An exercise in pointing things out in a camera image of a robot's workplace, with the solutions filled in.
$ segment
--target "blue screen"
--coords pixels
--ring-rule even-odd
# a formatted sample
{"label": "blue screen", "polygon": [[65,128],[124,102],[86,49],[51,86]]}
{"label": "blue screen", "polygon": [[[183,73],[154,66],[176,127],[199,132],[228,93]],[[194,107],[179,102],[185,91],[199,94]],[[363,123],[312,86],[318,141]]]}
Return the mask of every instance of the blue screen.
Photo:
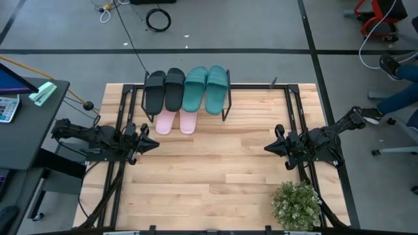
{"label": "blue screen", "polygon": [[0,70],[0,94],[19,94],[31,91],[28,87],[21,84],[15,78]]}

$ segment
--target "wooden tabletop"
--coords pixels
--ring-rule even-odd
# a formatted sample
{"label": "wooden tabletop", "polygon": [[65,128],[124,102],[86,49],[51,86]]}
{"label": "wooden tabletop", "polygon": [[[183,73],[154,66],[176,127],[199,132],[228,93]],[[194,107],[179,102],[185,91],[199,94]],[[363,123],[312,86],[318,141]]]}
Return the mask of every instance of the wooden tabletop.
{"label": "wooden tabletop", "polygon": [[[107,84],[101,108],[100,125],[115,126],[123,84]],[[315,84],[299,84],[309,129],[325,124]],[[285,157],[263,148],[274,142],[274,127],[281,123],[290,129],[285,95],[281,89],[233,89],[233,105],[228,118],[199,110],[192,135],[179,130],[179,117],[169,135],[155,132],[140,108],[138,92],[133,122],[147,123],[150,138],[161,143],[135,166],[128,165],[123,178],[118,230],[264,230],[265,225],[281,230],[272,216],[270,193],[281,182],[298,182],[297,169],[286,170]],[[297,114],[294,97],[293,108]],[[126,124],[125,113],[122,127]],[[87,213],[102,197],[108,163],[99,163],[86,176],[80,195]],[[347,208],[337,170],[315,163],[323,199],[345,224]],[[112,199],[106,213],[110,220]],[[77,209],[74,226],[86,217]]]}

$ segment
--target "concrete floor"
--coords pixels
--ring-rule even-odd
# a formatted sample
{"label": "concrete floor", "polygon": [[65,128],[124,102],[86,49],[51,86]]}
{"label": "concrete floor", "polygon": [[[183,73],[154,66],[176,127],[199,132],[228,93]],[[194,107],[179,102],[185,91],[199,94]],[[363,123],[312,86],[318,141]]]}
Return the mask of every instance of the concrete floor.
{"label": "concrete floor", "polygon": [[[0,29],[7,25],[19,1],[0,2]],[[403,2],[410,14],[418,10],[416,1]],[[357,4],[356,0],[303,0],[303,3],[316,49],[352,50],[353,55],[319,55],[334,119],[339,119],[354,105],[375,105],[367,99],[371,90],[396,92],[408,84],[392,82],[380,70],[369,70],[361,65],[355,55],[355,50],[363,43],[360,23],[342,16],[344,9]],[[143,18],[153,7],[133,6]],[[135,47],[155,49],[140,54],[148,71],[167,71],[171,67],[189,71],[197,65],[209,67],[217,63],[231,70],[232,82],[271,82],[277,76],[277,83],[318,84],[298,1],[260,0],[254,5],[252,0],[178,0],[174,5],[161,5],[161,8],[172,18],[171,28],[164,33],[147,31],[129,5],[119,8]],[[106,83],[142,82],[144,77],[144,69],[130,51],[130,42],[117,12],[112,10],[111,13],[112,19],[102,24],[100,14],[87,0],[27,0],[0,44],[0,54],[68,80],[75,93],[100,108]],[[416,37],[410,25],[413,17],[415,15],[401,22],[399,28],[401,33]],[[153,20],[156,24],[161,21],[158,16]],[[185,49],[186,46],[189,49],[243,50],[206,50],[206,54],[165,50]],[[246,48],[288,51],[245,51]],[[401,40],[393,46],[372,40],[365,49],[412,50],[414,47]],[[11,54],[10,50],[31,51],[23,55]],[[377,65],[378,56],[364,58],[367,63]],[[22,76],[39,77],[12,65],[10,68]],[[394,116],[407,120],[415,109],[406,108]],[[90,119],[66,104],[62,105],[57,118],[91,125]],[[410,192],[411,186],[418,185],[418,158],[410,154],[379,157],[370,154],[370,150],[376,148],[411,146],[414,144],[411,139],[402,130],[383,123],[346,132],[341,137],[361,228],[418,232],[418,196]],[[56,143],[47,139],[44,147],[54,150]],[[41,206],[46,217],[36,223],[25,220],[20,234],[70,228],[76,199],[76,196],[47,194]]]}

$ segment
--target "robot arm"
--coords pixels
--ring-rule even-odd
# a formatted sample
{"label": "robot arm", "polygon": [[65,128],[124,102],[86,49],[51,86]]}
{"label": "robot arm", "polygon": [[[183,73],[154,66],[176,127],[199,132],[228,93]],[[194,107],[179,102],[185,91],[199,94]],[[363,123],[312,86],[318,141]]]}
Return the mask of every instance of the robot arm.
{"label": "robot arm", "polygon": [[128,161],[134,165],[137,153],[143,154],[159,147],[159,143],[148,138],[150,130],[147,124],[142,124],[140,134],[137,126],[128,123],[124,133],[111,126],[96,126],[91,128],[71,124],[68,119],[56,121],[52,129],[52,138],[77,138],[89,143],[89,149],[82,149],[88,156],[88,161]]}
{"label": "robot arm", "polygon": [[283,125],[277,125],[275,133],[277,140],[266,146],[265,150],[275,153],[281,157],[286,156],[286,169],[291,170],[298,163],[304,161],[330,161],[340,166],[344,163],[340,146],[340,133],[346,130],[362,129],[366,121],[361,116],[361,108],[353,107],[351,110],[334,125],[315,128],[311,131],[305,130],[298,135],[296,131],[288,133],[284,137]]}

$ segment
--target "computer monitor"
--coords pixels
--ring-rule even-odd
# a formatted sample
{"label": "computer monitor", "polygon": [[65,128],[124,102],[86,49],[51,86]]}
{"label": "computer monitor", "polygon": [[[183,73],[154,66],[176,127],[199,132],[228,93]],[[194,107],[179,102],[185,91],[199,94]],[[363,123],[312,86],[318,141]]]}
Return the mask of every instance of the computer monitor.
{"label": "computer monitor", "polygon": [[0,63],[0,95],[38,92],[38,88]]}

